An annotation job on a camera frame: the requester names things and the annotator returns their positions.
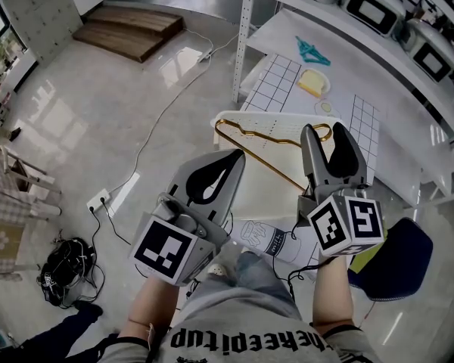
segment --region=pegboard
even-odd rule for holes
[[[47,64],[82,26],[73,0],[0,0],[15,31],[41,64]]]

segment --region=navy chair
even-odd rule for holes
[[[388,230],[383,246],[360,273],[348,270],[350,285],[372,301],[411,296],[422,285],[433,247],[417,223],[403,218]]]

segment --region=power strip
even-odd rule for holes
[[[208,61],[212,57],[212,48],[209,47],[197,60],[197,63],[200,64],[203,61]]]
[[[87,204],[88,206],[88,210],[91,210],[91,207],[92,207],[92,210],[94,212],[98,211],[102,206],[103,206],[103,203],[101,202],[101,198],[104,198],[104,203],[107,203],[109,201],[109,199],[111,198],[111,196],[109,195],[109,192],[107,192],[106,188],[103,188],[102,190],[100,190],[96,196],[94,196]]]

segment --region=wooden step platform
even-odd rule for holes
[[[141,63],[182,29],[179,16],[106,6],[90,14],[73,38]]]
[[[183,28],[180,16],[123,7],[101,7],[88,16],[88,21],[135,27],[163,38],[170,38]]]

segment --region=jeans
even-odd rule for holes
[[[293,298],[282,281],[275,276],[272,267],[256,254],[242,253],[238,258],[235,274],[237,281],[232,281],[227,276],[208,274],[188,301],[194,301],[232,287],[245,287],[280,299],[297,310]]]
[[[98,361],[99,352],[107,344],[116,339],[117,334],[111,334],[103,339],[96,347],[87,349],[77,355],[66,358],[73,344],[89,326],[98,320],[87,310],[65,318],[55,327],[26,340],[19,348],[0,353],[0,361],[34,361],[37,363],[52,363],[66,361],[67,363],[91,363]]]

